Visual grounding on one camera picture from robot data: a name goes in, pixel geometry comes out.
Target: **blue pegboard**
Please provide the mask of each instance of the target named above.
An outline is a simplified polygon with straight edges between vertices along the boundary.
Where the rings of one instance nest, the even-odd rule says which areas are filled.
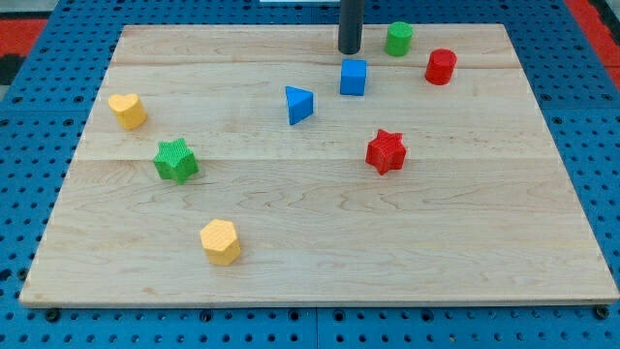
[[[124,24],[336,23],[256,0],[61,0],[0,104],[0,347],[620,348],[620,308],[24,308],[22,280]],[[613,276],[620,96],[562,1],[366,3],[368,23],[504,23]]]

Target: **green block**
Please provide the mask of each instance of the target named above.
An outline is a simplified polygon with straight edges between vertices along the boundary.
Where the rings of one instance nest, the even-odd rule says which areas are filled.
[[[173,179],[178,184],[185,183],[187,177],[198,171],[194,152],[185,145],[185,139],[174,142],[159,142],[159,152],[153,159],[161,179]]]
[[[392,56],[404,56],[409,52],[414,28],[405,22],[394,22],[387,28],[386,53]]]

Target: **red surface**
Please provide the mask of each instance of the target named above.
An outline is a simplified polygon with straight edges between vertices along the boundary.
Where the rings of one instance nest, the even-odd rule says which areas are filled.
[[[588,0],[566,0],[566,4],[592,48],[607,68],[617,88],[620,88],[620,47],[611,37],[609,28],[601,21],[599,12]]]
[[[0,19],[0,56],[27,56],[46,24],[47,19]]]
[[[389,133],[379,130],[377,138],[368,144],[366,151],[366,163],[374,166],[379,175],[384,175],[389,170],[400,170],[405,162],[407,148],[401,142],[403,134]]]
[[[430,53],[425,77],[430,83],[444,85],[450,82],[455,65],[454,52],[446,48],[435,49]]]

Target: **red star-shaped block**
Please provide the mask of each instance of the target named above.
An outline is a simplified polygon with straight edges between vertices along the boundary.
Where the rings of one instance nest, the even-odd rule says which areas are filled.
[[[379,175],[389,170],[400,170],[405,162],[407,148],[401,142],[403,134],[379,130],[377,138],[368,144],[366,163],[374,166]]]

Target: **yellow heart-shaped block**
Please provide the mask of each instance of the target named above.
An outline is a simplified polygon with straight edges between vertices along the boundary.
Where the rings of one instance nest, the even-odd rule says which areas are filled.
[[[108,105],[116,115],[118,124],[125,130],[133,130],[146,121],[146,111],[137,94],[111,95]]]

